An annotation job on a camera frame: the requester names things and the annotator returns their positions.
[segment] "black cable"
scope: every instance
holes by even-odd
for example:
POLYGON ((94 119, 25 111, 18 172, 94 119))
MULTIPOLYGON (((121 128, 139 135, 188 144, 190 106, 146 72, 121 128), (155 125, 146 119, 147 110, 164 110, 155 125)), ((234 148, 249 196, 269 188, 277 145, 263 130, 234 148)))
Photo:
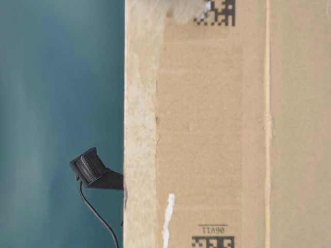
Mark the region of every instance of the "black cable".
POLYGON ((83 195, 82 191, 82 182, 79 182, 79 194, 81 195, 81 198, 83 199, 84 203, 87 205, 87 207, 92 211, 92 213, 99 219, 99 221, 102 222, 102 224, 107 228, 107 230, 110 232, 110 234, 113 237, 114 243, 116 245, 116 248, 118 248, 118 241, 116 238, 116 235, 113 231, 113 229, 108 225, 108 223, 99 215, 99 213, 92 207, 92 205, 88 202, 88 200, 83 195))

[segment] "white tape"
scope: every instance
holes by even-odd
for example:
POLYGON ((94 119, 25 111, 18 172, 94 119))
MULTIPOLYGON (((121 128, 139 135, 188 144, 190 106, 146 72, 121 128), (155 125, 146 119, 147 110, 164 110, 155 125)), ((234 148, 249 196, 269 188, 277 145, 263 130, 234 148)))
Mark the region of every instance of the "white tape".
POLYGON ((164 213, 164 225, 163 225, 163 248, 168 248, 170 233, 168 230, 169 222, 171 220, 172 212, 175 205, 175 194, 169 194, 168 205, 164 213))

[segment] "cardboard box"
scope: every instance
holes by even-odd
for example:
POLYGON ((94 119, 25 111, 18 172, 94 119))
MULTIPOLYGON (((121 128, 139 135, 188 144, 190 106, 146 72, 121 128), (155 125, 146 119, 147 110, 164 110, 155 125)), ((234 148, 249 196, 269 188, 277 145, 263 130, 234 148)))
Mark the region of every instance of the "cardboard box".
POLYGON ((124 247, 330 247, 330 44, 330 0, 126 0, 124 247))

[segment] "teal wall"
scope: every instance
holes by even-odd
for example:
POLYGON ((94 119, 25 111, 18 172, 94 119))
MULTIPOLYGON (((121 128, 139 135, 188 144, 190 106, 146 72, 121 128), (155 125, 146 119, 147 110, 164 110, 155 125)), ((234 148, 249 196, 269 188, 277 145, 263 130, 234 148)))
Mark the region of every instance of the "teal wall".
MULTIPOLYGON (((123 0, 0 0, 0 247, 114 247, 69 161, 123 172, 123 0)), ((123 193, 85 190, 122 246, 123 193)))

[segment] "cardboard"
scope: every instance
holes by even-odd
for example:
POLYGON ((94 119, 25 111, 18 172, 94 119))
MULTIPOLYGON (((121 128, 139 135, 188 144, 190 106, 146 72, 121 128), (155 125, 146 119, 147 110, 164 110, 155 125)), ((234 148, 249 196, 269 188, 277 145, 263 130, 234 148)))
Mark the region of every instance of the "cardboard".
POLYGON ((126 0, 124 247, 331 245, 330 42, 330 1, 126 0))

